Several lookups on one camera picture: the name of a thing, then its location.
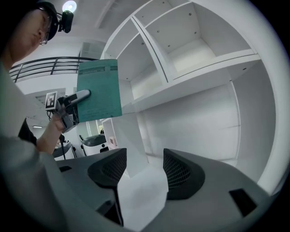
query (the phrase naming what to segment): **green folder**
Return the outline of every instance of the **green folder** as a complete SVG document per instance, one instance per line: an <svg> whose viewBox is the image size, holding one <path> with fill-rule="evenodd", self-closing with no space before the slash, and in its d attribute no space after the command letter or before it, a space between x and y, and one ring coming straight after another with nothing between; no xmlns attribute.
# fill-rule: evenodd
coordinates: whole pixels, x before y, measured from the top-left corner
<svg viewBox="0 0 290 232"><path fill-rule="evenodd" d="M122 115L117 60L80 63L77 91L84 89L91 95L77 104L80 122Z"/></svg>

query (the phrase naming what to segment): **forearm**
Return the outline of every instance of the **forearm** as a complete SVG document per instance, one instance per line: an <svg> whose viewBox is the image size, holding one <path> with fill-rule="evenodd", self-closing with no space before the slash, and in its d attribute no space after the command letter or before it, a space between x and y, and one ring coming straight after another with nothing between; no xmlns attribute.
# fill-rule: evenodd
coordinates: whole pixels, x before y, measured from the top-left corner
<svg viewBox="0 0 290 232"><path fill-rule="evenodd" d="M43 151L48 154L52 154L55 148L55 145L57 144L57 141L62 133L63 128L59 124L60 122L56 117L52 117L51 121L49 121L49 124L42 134L42 136L37 139L36 141L36 147L38 151Z"/></svg>

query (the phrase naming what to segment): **light fixture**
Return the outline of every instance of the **light fixture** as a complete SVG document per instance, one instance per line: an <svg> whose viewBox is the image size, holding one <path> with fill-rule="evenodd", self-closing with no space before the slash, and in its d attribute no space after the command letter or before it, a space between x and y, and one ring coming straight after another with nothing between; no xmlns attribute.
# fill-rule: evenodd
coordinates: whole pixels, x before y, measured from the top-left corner
<svg viewBox="0 0 290 232"><path fill-rule="evenodd" d="M67 1L63 4L63 11L69 10L70 12L74 12L77 9L77 3L75 1Z"/></svg>

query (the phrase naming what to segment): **black metal railing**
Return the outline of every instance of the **black metal railing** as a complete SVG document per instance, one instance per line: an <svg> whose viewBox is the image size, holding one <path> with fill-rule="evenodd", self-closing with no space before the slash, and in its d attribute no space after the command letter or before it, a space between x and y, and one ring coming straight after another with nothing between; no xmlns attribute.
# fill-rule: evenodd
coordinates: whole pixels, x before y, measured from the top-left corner
<svg viewBox="0 0 290 232"><path fill-rule="evenodd" d="M78 73L79 64L97 59L85 57L50 57L13 66L9 73L14 82L54 74Z"/></svg>

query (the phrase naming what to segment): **eyeglasses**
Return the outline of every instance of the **eyeglasses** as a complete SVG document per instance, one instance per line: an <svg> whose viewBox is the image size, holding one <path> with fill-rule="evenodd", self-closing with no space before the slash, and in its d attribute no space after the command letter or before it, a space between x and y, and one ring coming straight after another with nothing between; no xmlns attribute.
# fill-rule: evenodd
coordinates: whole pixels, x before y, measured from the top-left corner
<svg viewBox="0 0 290 232"><path fill-rule="evenodd" d="M45 15L43 14L42 30L43 30L43 32L45 32L45 35L40 42L41 45L47 44L47 41L49 38L49 32L50 32L50 28L51 28L51 22L52 22L52 16L46 16L46 14Z"/></svg>

